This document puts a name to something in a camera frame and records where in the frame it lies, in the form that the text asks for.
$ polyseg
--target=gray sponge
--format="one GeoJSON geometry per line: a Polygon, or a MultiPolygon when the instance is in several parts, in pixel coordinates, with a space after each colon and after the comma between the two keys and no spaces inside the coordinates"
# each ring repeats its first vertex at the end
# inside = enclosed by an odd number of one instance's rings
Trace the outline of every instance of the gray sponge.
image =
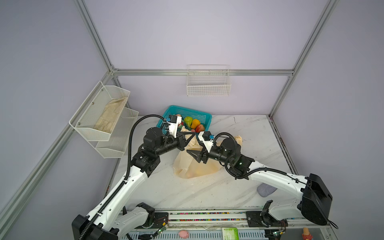
{"type": "Polygon", "coordinates": [[[262,183],[257,187],[257,192],[260,194],[260,196],[267,197],[276,191],[276,189],[277,188],[272,187],[271,185],[262,183]]]}

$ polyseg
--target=table surface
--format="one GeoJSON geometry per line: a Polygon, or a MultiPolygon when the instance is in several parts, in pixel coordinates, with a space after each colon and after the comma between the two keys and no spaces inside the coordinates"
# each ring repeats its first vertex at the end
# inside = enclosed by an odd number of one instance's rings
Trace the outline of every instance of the table surface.
{"type": "MultiPolygon", "coordinates": [[[[132,156],[142,144],[147,129],[156,126],[157,122],[157,118],[148,118],[137,125],[132,141],[132,156]]],[[[212,134],[229,132],[233,136],[239,135],[243,139],[243,155],[268,167],[291,172],[266,115],[213,115],[209,131],[212,134]]],[[[192,179],[179,178],[173,170],[178,153],[179,150],[175,149],[160,156],[160,164],[135,191],[126,204],[127,209],[133,209],[141,202],[156,210],[259,209],[268,200],[291,198],[279,189],[263,198],[256,191],[261,182],[235,180],[223,167],[213,174],[192,179]]],[[[112,187],[119,182],[126,167],[125,154],[112,187]]]]}

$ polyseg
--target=aluminum frame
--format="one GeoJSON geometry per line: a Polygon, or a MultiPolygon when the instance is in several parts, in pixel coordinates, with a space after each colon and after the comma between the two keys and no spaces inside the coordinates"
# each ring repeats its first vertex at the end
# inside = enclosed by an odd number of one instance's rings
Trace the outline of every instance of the aluminum frame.
{"type": "Polygon", "coordinates": [[[325,5],[319,19],[316,22],[314,29],[312,30],[312,33],[309,39],[307,40],[307,43],[305,44],[303,50],[301,51],[301,54],[297,59],[295,66],[293,67],[294,72],[292,76],[288,77],[287,81],[283,86],[283,89],[281,90],[275,104],[271,109],[271,112],[269,113],[270,117],[273,117],[276,114],[277,109],[279,108],[281,102],[286,96],[289,88],[292,86],[294,80],[296,79],[296,76],[300,72],[301,67],[303,66],[305,60],[307,59],[309,53],[311,52],[316,40],[319,38],[319,34],[323,30],[325,23],[328,21],[329,17],[331,16],[338,2],[339,0],[329,0],[328,3],[325,5]]]}
{"type": "MultiPolygon", "coordinates": [[[[292,83],[294,82],[297,74],[299,73],[302,65],[304,64],[306,58],[309,55],[309,52],[311,51],[314,43],[316,42],[317,38],[319,37],[319,34],[321,30],[323,29],[326,21],[329,19],[331,13],[333,12],[334,8],[336,7],[339,0],[329,0],[326,4],[325,8],[323,9],[323,12],[321,13],[321,16],[319,20],[317,21],[307,43],[305,44],[304,49],[302,50],[293,70],[282,70],[282,69],[272,69],[272,70],[255,70],[255,69],[235,69],[235,70],[229,70],[229,74],[232,76],[288,76],[288,79],[279,94],[278,99],[276,100],[271,112],[269,113],[270,117],[270,124],[272,127],[272,130],[276,136],[277,141],[279,142],[279,145],[284,153],[284,156],[287,159],[288,165],[291,168],[291,171],[295,174],[297,173],[297,170],[295,166],[293,165],[292,159],[290,158],[288,151],[286,150],[286,147],[281,139],[280,134],[277,131],[277,127],[273,122],[273,116],[276,114],[276,111],[278,107],[280,106],[282,100],[286,96],[287,91],[291,87],[292,83]]],[[[186,76],[187,75],[187,69],[175,69],[175,70],[160,70],[160,69],[115,69],[113,65],[111,64],[111,61],[107,55],[107,52],[105,50],[105,47],[101,41],[101,38],[96,30],[95,24],[91,18],[91,15],[89,13],[89,10],[86,6],[86,3],[84,0],[74,0],[75,5],[77,6],[79,13],[84,21],[84,24],[92,38],[92,41],[94,42],[97,51],[99,52],[103,63],[105,67],[108,69],[105,73],[104,77],[102,78],[102,83],[107,84],[109,80],[113,80],[115,84],[120,87],[120,82],[118,80],[118,76],[186,76]]],[[[90,95],[86,98],[86,101],[80,106],[80,108],[77,110],[76,114],[78,116],[81,116],[82,113],[85,111],[86,106],[90,103],[90,101],[93,99],[94,95],[98,92],[99,87],[96,87],[90,95]]],[[[28,176],[28,178],[25,180],[25,182],[21,185],[19,190],[16,192],[16,194],[13,196],[13,198],[10,200],[8,205],[3,209],[3,211],[0,213],[0,240],[4,239],[7,233],[10,231],[10,229],[13,227],[14,223],[17,221],[18,217],[21,215],[22,211],[25,209],[26,205],[30,201],[31,197],[33,196],[33,192],[36,190],[36,188],[39,186],[41,180],[44,178],[44,176],[47,174],[47,172],[50,170],[50,167],[55,163],[55,160],[63,147],[65,147],[67,141],[69,140],[70,136],[74,132],[74,129],[67,124],[67,126],[63,129],[63,131],[60,133],[59,137],[55,140],[55,142],[52,144],[52,146],[49,148],[49,150],[46,152],[46,154],[43,156],[41,161],[38,163],[38,165],[34,168],[32,173],[28,176]]],[[[116,167],[112,173],[112,178],[114,176],[114,172],[116,171],[116,167]]],[[[337,239],[334,235],[334,232],[332,228],[325,228],[326,232],[323,233],[324,236],[331,236],[332,239],[337,239]]]]}
{"type": "MultiPolygon", "coordinates": [[[[188,69],[114,69],[115,76],[187,76],[188,69]]],[[[230,76],[292,76],[292,69],[229,69],[230,76]]]]}

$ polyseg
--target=plastic bag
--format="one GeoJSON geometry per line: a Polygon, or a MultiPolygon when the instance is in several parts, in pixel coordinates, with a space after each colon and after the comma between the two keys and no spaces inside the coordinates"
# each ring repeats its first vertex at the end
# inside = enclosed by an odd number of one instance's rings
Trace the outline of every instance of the plastic bag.
{"type": "Polygon", "coordinates": [[[93,128],[102,132],[112,133],[112,129],[118,120],[127,98],[128,97],[112,99],[105,106],[103,113],[93,128]]]}
{"type": "MultiPolygon", "coordinates": [[[[189,132],[185,127],[181,129],[182,132],[189,132]]],[[[235,137],[237,143],[240,146],[243,143],[243,140],[240,136],[235,137]]],[[[173,169],[175,175],[180,178],[189,179],[193,177],[200,177],[204,175],[208,175],[211,173],[215,173],[222,168],[219,161],[208,159],[207,164],[203,162],[198,163],[191,155],[187,153],[186,150],[198,150],[201,151],[203,149],[202,146],[197,142],[196,136],[192,138],[189,144],[185,147],[184,151],[179,152],[177,155],[175,162],[173,163],[173,169]]]]}

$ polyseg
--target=cable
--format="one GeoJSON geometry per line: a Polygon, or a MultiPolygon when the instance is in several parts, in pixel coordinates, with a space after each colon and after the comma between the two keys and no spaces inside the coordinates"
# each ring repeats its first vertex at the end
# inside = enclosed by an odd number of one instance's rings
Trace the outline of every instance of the cable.
{"type": "Polygon", "coordinates": [[[129,235],[129,233],[127,233],[127,238],[129,239],[129,240],[133,240],[131,237],[130,237],[130,235],[129,235]]]}
{"type": "Polygon", "coordinates": [[[291,177],[291,176],[289,176],[288,174],[286,174],[288,177],[290,177],[291,179],[293,179],[293,180],[295,180],[295,181],[298,181],[299,183],[302,183],[302,184],[304,184],[304,185],[306,185],[306,186],[308,186],[311,190],[312,190],[312,188],[311,188],[311,186],[309,186],[309,184],[308,183],[304,183],[304,182],[302,182],[302,181],[299,181],[298,179],[296,179],[296,178],[293,178],[293,177],[291,177]]]}
{"type": "Polygon", "coordinates": [[[287,230],[287,227],[285,226],[284,220],[281,221],[281,226],[283,226],[283,224],[284,224],[284,230],[283,230],[283,227],[281,227],[281,231],[285,232],[287,230]]]}
{"type": "Polygon", "coordinates": [[[152,234],[142,234],[142,235],[139,235],[137,238],[140,239],[140,240],[154,239],[157,235],[159,235],[160,233],[162,233],[166,229],[165,225],[168,222],[167,221],[162,221],[162,222],[163,222],[163,226],[161,228],[159,228],[156,232],[154,232],[152,234]]]}
{"type": "Polygon", "coordinates": [[[332,221],[329,220],[329,219],[327,219],[327,221],[329,222],[329,224],[330,224],[332,227],[334,227],[334,228],[336,228],[336,229],[339,229],[339,227],[336,225],[336,223],[332,222],[332,221]]]}
{"type": "Polygon", "coordinates": [[[228,168],[228,163],[229,163],[229,160],[232,156],[234,156],[236,154],[236,151],[237,151],[237,141],[236,139],[229,133],[227,132],[221,132],[219,134],[217,134],[213,140],[213,144],[215,147],[217,147],[216,145],[216,140],[222,136],[222,135],[226,135],[228,137],[230,137],[233,142],[234,142],[234,148],[232,150],[232,154],[230,156],[227,157],[227,159],[225,160],[224,162],[224,167],[225,167],[225,170],[232,176],[232,177],[235,177],[235,179],[243,179],[243,178],[246,178],[248,177],[249,175],[255,173],[255,172],[258,172],[258,171],[270,171],[270,172],[276,172],[276,173],[279,173],[279,174],[282,174],[282,175],[286,175],[286,176],[289,176],[286,172],[283,172],[283,171],[280,171],[280,170],[277,170],[277,169],[273,169],[273,168],[268,168],[268,167],[260,167],[260,168],[256,168],[252,171],[249,171],[248,173],[245,173],[244,175],[242,176],[238,176],[236,174],[233,174],[232,172],[229,171],[229,168],[228,168]]]}
{"type": "MultiPolygon", "coordinates": [[[[119,186],[116,188],[115,191],[108,197],[108,199],[104,202],[104,204],[99,208],[99,210],[96,212],[96,214],[92,217],[92,219],[87,223],[87,225],[84,227],[84,229],[81,231],[78,240],[83,240],[85,235],[88,233],[89,229],[91,228],[92,224],[95,222],[96,218],[102,215],[103,210],[107,207],[107,205],[111,202],[111,200],[116,196],[116,194],[120,191],[120,189],[125,185],[126,180],[129,178],[129,173],[131,171],[131,153],[132,153],[132,137],[133,137],[133,131],[135,130],[136,126],[141,122],[142,120],[150,117],[157,117],[163,120],[163,124],[167,123],[164,117],[156,114],[150,114],[146,115],[133,124],[131,128],[131,132],[129,134],[129,139],[128,139],[128,163],[127,163],[127,172],[124,177],[124,181],[122,181],[119,186]]],[[[167,135],[169,135],[169,128],[168,124],[166,124],[166,130],[167,130],[167,135]]]]}
{"type": "Polygon", "coordinates": [[[160,219],[163,219],[163,218],[167,218],[168,216],[164,216],[164,217],[161,217],[161,218],[158,218],[158,219],[155,219],[155,220],[160,220],[160,219]]]}

